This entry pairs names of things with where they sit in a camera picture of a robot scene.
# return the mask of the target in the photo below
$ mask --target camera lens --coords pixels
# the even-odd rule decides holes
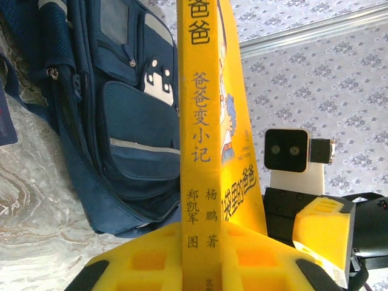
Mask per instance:
[[[271,152],[274,153],[275,155],[277,155],[280,152],[280,147],[278,145],[274,145],[271,148]]]
[[[292,148],[290,149],[290,153],[291,153],[291,155],[293,155],[293,156],[299,155],[299,152],[300,152],[299,147],[292,147]]]

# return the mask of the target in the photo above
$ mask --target marble surface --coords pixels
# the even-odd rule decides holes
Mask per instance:
[[[237,2],[232,4],[243,36],[244,27],[248,35],[260,26],[261,22],[254,23],[259,21],[254,15],[247,20],[241,17],[255,6],[259,8],[253,12],[265,14],[264,10],[270,13],[286,2],[294,3],[294,9],[284,11],[296,22],[301,19],[300,11],[306,14],[305,22],[317,20],[316,15],[326,17],[311,10],[322,1]],[[330,4],[331,13],[377,2],[330,2],[335,3]],[[145,3],[164,14],[173,27],[173,1]],[[265,34],[287,27],[281,23],[261,28]],[[287,125],[304,126],[318,136],[338,140],[335,163],[326,167],[328,194],[371,190],[387,195],[387,28],[362,30],[244,61],[262,188],[269,181],[261,159],[263,130]],[[22,97],[44,102],[39,90],[27,81],[26,65],[3,26],[0,49],[18,69]],[[0,290],[63,290],[91,257],[127,240],[93,233],[72,189],[59,138],[16,102],[8,99],[8,104],[19,142],[0,147]],[[388,290],[387,274],[388,270],[371,272],[373,290]]]

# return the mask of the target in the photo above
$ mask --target cartoon illustration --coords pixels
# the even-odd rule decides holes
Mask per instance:
[[[224,165],[235,157],[235,151],[232,147],[232,138],[236,132],[236,108],[235,100],[231,94],[227,94],[224,85],[224,68],[226,61],[227,42],[224,20],[222,18],[221,5],[217,1],[218,6],[218,27],[222,29],[222,33],[218,33],[219,44],[219,84],[220,84],[220,102],[221,102],[221,114],[220,114],[220,128],[221,128],[221,164]]]

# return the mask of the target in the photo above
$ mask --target backpack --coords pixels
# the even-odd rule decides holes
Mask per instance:
[[[96,233],[180,221],[177,49],[138,0],[2,0]]]

